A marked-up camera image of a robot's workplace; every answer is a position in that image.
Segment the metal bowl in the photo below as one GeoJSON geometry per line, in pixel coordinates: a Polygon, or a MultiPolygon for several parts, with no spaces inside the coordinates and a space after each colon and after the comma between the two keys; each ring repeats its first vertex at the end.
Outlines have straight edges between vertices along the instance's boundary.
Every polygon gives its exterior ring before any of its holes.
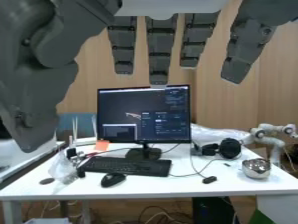
{"type": "Polygon", "coordinates": [[[268,178],[272,171],[272,164],[267,159],[252,159],[243,162],[243,171],[253,179],[268,178]]]}

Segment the keyboard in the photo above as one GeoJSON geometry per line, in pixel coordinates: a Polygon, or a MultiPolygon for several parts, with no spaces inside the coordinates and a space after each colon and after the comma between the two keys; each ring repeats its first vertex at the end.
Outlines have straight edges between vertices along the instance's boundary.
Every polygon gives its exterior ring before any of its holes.
{"type": "Polygon", "coordinates": [[[82,166],[87,172],[123,173],[128,175],[168,177],[171,160],[135,161],[126,158],[92,157],[82,166]]]}

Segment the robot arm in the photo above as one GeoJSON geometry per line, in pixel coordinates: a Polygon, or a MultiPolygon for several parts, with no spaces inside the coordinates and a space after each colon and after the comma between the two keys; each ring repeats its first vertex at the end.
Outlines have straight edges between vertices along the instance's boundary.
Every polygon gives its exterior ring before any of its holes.
{"type": "Polygon", "coordinates": [[[0,3],[0,117],[24,152],[54,137],[56,105],[79,70],[74,59],[120,7],[118,0],[0,3]]]}
{"type": "MultiPolygon", "coordinates": [[[[181,0],[123,1],[128,3],[127,6],[129,2],[133,3],[131,4],[132,12],[136,11],[133,7],[139,4],[147,5],[153,2],[156,5],[152,11],[159,11],[164,7],[168,10],[165,14],[171,16],[173,12],[187,13],[192,8],[193,11],[189,13],[199,15],[205,13],[203,18],[209,17],[208,13],[219,11],[227,2],[227,0],[185,0],[183,7],[175,7],[181,6],[181,0]]],[[[56,105],[66,97],[79,70],[74,59],[86,40],[114,23],[123,1],[0,1],[0,117],[24,152],[32,152],[54,137],[58,126],[56,105]]],[[[276,27],[296,17],[298,17],[298,1],[244,0],[232,26],[232,40],[228,46],[223,78],[241,83],[271,40],[276,27]]],[[[161,21],[157,25],[160,31],[160,27],[165,24],[161,21]]],[[[200,22],[193,25],[189,28],[196,28],[192,31],[200,38],[196,38],[195,42],[188,45],[191,54],[187,56],[195,56],[199,60],[200,54],[193,54],[192,51],[197,49],[203,52],[207,38],[212,34],[209,30],[207,35],[207,28],[213,29],[215,27],[200,22]]],[[[164,66],[161,60],[167,57],[169,63],[171,54],[160,51],[157,53],[152,56],[159,56],[160,59],[152,60],[151,68],[152,65],[159,65],[159,68],[155,67],[153,70],[157,70],[160,74],[160,65],[164,66]]],[[[156,78],[160,78],[160,75],[151,76],[152,83],[156,83],[156,78]]],[[[163,78],[163,84],[167,82],[168,73],[163,78]]]]}
{"type": "Polygon", "coordinates": [[[252,128],[251,134],[257,143],[273,145],[271,161],[278,167],[281,166],[281,152],[286,146],[285,142],[275,137],[267,135],[278,132],[289,135],[292,138],[298,138],[296,132],[296,125],[288,124],[286,126],[275,126],[272,124],[260,124],[259,128],[252,128]]]}
{"type": "Polygon", "coordinates": [[[240,84],[259,59],[277,26],[298,17],[298,1],[244,0],[231,29],[221,77],[240,84]]]}

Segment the white desk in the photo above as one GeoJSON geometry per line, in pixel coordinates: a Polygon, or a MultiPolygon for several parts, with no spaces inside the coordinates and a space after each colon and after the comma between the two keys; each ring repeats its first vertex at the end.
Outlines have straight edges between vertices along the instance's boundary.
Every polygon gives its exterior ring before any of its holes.
{"type": "MultiPolygon", "coordinates": [[[[111,144],[110,150],[128,147],[136,147],[136,145],[111,144]]],[[[173,145],[157,144],[155,147],[168,150],[173,145]]],[[[94,152],[94,146],[83,146],[80,150],[84,152],[94,152]]],[[[172,174],[185,175],[195,173],[191,165],[189,151],[189,144],[183,144],[173,151],[163,155],[163,159],[173,160],[172,174]]],[[[122,157],[126,153],[127,150],[122,150],[103,155],[122,157]]],[[[107,189],[100,186],[102,178],[106,175],[100,173],[87,173],[84,179],[78,179],[68,186],[58,181],[50,185],[40,185],[40,180],[50,177],[48,169],[55,159],[52,158],[0,192],[0,200],[3,200],[4,205],[7,205],[4,206],[4,209],[7,208],[6,220],[10,220],[12,224],[19,223],[16,219],[10,217],[10,209],[14,209],[14,214],[18,216],[16,214],[20,214],[20,203],[18,204],[18,201],[23,200],[95,200],[257,195],[261,205],[260,210],[273,221],[282,224],[298,223],[296,214],[297,206],[288,208],[288,211],[292,210],[292,208],[294,209],[292,213],[293,220],[286,219],[281,222],[282,215],[273,212],[275,209],[280,209],[278,202],[282,201],[284,206],[289,205],[289,200],[286,199],[289,196],[292,199],[298,198],[298,180],[276,166],[273,166],[272,175],[268,180],[253,180],[248,178],[241,171],[241,162],[245,159],[257,157],[257,154],[244,148],[243,156],[239,160],[213,162],[203,173],[205,176],[217,176],[219,178],[219,181],[209,185],[203,184],[203,178],[200,176],[184,178],[128,176],[126,182],[107,189]]],[[[209,161],[209,158],[193,158],[199,170],[209,161]]]]}
{"type": "Polygon", "coordinates": [[[24,161],[22,161],[20,158],[15,159],[16,161],[15,161],[14,166],[11,166],[7,170],[4,170],[0,173],[0,183],[4,182],[6,179],[8,177],[11,177],[14,174],[16,174],[20,170],[26,169],[32,163],[35,163],[36,161],[43,159],[48,154],[51,154],[58,149],[58,147],[63,147],[63,145],[66,144],[66,142],[58,142],[56,146],[52,147],[51,143],[52,142],[50,142],[50,144],[44,145],[46,150],[43,150],[43,151],[40,150],[38,152],[34,152],[32,154],[28,153],[26,156],[19,153],[18,156],[24,158],[24,161]]]}

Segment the headphones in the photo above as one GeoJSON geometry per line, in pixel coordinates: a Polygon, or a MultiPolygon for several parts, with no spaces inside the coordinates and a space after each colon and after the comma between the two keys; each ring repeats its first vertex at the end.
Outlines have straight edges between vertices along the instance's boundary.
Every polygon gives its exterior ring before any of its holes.
{"type": "Polygon", "coordinates": [[[208,144],[200,147],[195,144],[192,155],[196,156],[215,156],[220,154],[225,159],[235,159],[241,154],[241,143],[233,138],[223,140],[221,144],[208,144]]]}

